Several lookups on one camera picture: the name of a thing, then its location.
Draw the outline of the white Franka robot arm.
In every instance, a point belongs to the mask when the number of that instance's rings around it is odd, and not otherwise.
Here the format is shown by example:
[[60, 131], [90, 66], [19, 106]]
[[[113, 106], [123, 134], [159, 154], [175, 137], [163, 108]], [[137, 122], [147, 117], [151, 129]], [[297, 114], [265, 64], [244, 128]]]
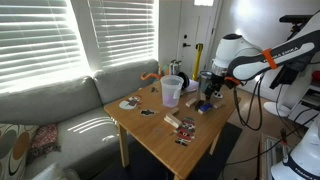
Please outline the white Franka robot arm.
[[289, 70], [289, 77], [281, 78], [280, 82], [292, 83], [297, 74], [311, 63], [320, 51], [320, 12], [284, 15], [279, 21], [292, 23], [292, 34], [286, 42], [273, 48], [261, 50], [237, 34], [228, 34], [220, 40], [212, 63], [210, 83], [204, 90], [207, 98], [213, 93], [220, 97], [223, 85], [233, 88], [279, 66]]

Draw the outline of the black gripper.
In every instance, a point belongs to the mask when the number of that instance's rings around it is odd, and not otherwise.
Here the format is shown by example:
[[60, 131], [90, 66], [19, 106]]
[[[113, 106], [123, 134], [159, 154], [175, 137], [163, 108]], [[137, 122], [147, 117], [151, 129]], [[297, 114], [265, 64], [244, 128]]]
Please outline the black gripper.
[[207, 87], [207, 92], [205, 92], [206, 100], [210, 100], [210, 94], [213, 94], [214, 92], [219, 92], [223, 84], [224, 78], [222, 76], [212, 74], [210, 78], [210, 83]]

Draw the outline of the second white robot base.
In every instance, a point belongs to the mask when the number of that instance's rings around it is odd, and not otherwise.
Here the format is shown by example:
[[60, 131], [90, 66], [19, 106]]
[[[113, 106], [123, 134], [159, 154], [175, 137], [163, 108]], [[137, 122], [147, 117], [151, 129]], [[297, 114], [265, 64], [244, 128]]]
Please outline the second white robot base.
[[274, 180], [320, 180], [320, 115], [298, 145], [271, 167], [271, 174]]

